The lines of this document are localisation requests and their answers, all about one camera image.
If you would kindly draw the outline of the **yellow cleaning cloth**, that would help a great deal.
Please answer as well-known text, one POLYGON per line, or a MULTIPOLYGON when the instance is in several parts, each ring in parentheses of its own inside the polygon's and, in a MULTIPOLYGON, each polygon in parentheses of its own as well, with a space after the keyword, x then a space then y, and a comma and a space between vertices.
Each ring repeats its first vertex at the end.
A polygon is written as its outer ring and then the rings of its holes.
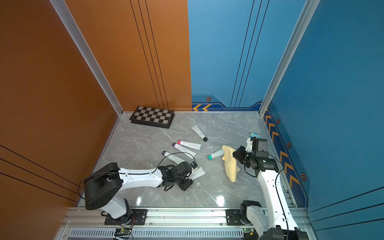
POLYGON ((237 166, 237 160, 233 157, 233 153, 236 150, 226 145, 223 145, 222 149, 224 151, 223 160, 225 161, 226 174, 229 180, 234 183, 237 180, 237 173, 240 171, 240 168, 237 166))

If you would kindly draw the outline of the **white tube green cap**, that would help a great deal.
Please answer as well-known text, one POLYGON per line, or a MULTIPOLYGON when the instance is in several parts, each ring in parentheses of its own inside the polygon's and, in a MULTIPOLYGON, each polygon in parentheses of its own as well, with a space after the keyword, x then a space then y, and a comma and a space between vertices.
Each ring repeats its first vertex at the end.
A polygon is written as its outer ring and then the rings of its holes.
POLYGON ((209 160, 213 160, 213 159, 216 159, 216 158, 219 158, 221 156, 223 156, 225 153, 224 153, 224 150, 221 149, 221 150, 218 150, 210 155, 208 155, 208 159, 209 160))

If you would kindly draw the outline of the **white toothpaste tube purple cap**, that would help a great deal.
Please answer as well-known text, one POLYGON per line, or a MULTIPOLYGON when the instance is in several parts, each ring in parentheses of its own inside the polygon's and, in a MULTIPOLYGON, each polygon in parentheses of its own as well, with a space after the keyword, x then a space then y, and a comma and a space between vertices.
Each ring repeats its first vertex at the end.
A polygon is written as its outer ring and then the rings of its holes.
POLYGON ((196 180, 197 178, 199 177, 202 177, 203 175, 205 175, 206 173, 204 172, 204 170, 200 167, 200 168, 197 168, 196 170, 193 170, 193 172, 191 173, 191 175, 189 176, 189 179, 194 181, 196 180))

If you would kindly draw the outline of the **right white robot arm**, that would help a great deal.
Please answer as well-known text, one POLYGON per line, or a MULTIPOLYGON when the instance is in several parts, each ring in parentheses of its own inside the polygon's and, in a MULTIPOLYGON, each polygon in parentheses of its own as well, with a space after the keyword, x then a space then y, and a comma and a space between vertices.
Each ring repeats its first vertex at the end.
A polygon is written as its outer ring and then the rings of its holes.
POLYGON ((308 240, 292 217, 281 186, 281 170, 267 151, 247 152, 239 147, 232 156, 245 168, 255 170, 255 177, 263 190, 267 212, 260 203, 244 200, 240 205, 240 220, 256 230, 259 240, 308 240))

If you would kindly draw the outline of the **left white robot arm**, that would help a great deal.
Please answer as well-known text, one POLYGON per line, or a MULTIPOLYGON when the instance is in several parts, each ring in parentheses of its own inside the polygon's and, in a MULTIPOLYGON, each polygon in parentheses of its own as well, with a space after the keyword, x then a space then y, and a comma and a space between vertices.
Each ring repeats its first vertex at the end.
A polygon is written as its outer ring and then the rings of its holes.
POLYGON ((193 161, 177 165, 158 166, 149 170, 128 170, 110 163, 84 179, 85 208, 102 210, 106 214, 106 225, 123 225, 133 223, 134 213, 128 200, 118 196, 126 189, 153 187, 170 190, 179 186, 186 191, 193 180, 189 176, 198 164, 193 161))

